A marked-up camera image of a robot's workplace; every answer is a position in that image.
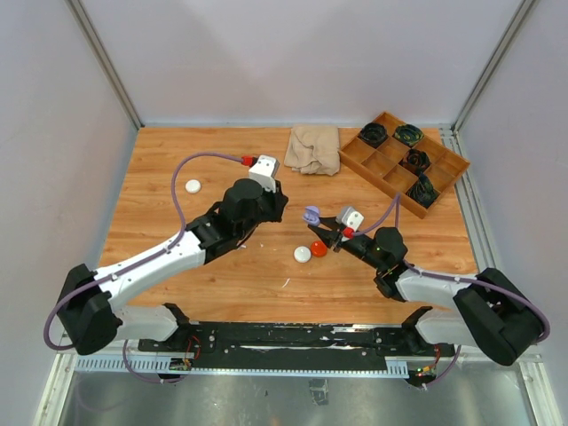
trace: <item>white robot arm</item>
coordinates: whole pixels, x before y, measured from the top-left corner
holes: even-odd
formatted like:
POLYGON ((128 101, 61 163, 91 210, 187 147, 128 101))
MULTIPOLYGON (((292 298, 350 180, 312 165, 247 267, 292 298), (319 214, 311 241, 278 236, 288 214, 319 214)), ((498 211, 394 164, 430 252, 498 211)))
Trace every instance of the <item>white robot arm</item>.
POLYGON ((57 315, 79 354, 99 351, 113 340, 166 340, 178 329, 171 305, 135 307, 127 305, 129 300, 237 249, 259 224, 281 221, 288 197, 274 179, 278 161, 261 155, 251 166, 248 178, 236 181, 184 232, 118 264, 95 271, 80 264, 69 271, 59 300, 74 296, 57 315))
POLYGON ((403 326, 411 326, 409 338, 416 346, 477 346, 490 359, 508 366, 531 344, 548 336, 546 317, 496 269, 451 275, 417 268, 404 259, 407 248, 396 227, 379 228, 373 238, 355 233, 363 215, 352 207, 344 208, 338 217, 304 218, 329 248, 344 249, 375 268, 375 284, 385 297, 449 310, 421 308, 405 321, 403 326))

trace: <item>white bottle cap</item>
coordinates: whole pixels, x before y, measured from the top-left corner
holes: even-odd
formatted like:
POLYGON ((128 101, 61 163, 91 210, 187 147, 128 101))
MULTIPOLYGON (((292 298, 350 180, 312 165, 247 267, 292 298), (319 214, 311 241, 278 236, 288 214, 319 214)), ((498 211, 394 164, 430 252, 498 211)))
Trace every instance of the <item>white bottle cap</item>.
POLYGON ((312 253, 309 248, 300 246, 294 250, 294 259, 300 264, 305 264, 312 258, 312 253))
POLYGON ((201 184, 199 180, 196 179, 188 180, 187 183, 185 184, 185 190, 189 193, 198 193, 200 189, 201 189, 201 184))

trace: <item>towel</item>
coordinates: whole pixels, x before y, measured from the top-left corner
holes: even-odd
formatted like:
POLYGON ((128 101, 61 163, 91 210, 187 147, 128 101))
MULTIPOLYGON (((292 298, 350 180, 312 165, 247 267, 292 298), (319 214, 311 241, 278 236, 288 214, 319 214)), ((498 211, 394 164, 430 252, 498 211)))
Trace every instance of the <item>towel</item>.
POLYGON ((303 174, 333 176, 339 171, 336 126, 294 126, 284 165, 303 174))

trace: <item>wooden tabletop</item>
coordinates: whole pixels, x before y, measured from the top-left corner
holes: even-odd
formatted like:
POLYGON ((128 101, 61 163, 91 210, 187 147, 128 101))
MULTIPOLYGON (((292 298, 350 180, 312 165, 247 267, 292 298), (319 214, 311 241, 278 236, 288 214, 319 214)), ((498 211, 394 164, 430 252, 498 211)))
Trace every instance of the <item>wooden tabletop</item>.
MULTIPOLYGON (((356 132, 341 129, 342 145, 356 132)), ((436 129, 425 132, 439 140, 436 129)), ((302 220, 305 206, 316 205, 322 216, 335 216, 342 206, 352 205, 365 215, 364 225, 368 225, 383 214, 391 199, 344 166, 333 177, 300 175, 283 166, 289 133, 284 128, 140 131, 101 265, 134 256, 178 231, 170 178, 189 154, 207 150, 274 156, 281 164, 277 179, 289 203, 282 223, 260 225, 246 248, 180 273, 131 304, 171 302, 193 320, 375 324, 399 323, 421 305, 385 299, 373 283, 374 270, 346 252, 328 252, 307 264, 294 260, 297 246, 310 246, 316 240, 302 220)), ((198 158, 187 163, 177 182, 186 220, 205 213, 236 179, 247 175, 246 168, 224 160, 198 158), (197 194, 184 189, 185 182, 193 178, 201 181, 197 194)), ((393 218, 385 224, 393 224, 393 218)), ((402 208, 400 231, 409 261, 446 272, 476 270, 454 192, 425 219, 402 208)))

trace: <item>gray wall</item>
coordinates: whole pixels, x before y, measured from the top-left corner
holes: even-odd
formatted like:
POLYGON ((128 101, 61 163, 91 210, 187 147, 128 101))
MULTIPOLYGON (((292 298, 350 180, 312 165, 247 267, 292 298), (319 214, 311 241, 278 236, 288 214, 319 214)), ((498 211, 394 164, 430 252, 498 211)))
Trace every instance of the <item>gray wall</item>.
POLYGON ((43 322, 66 271, 98 260, 135 133, 65 2, 0 2, 0 58, 0 423, 28 425, 43 322))
POLYGON ((450 122, 519 0, 84 0, 146 124, 450 122))
POLYGON ((568 3, 542 1, 462 132, 505 273, 551 319, 542 346, 568 421, 568 3))

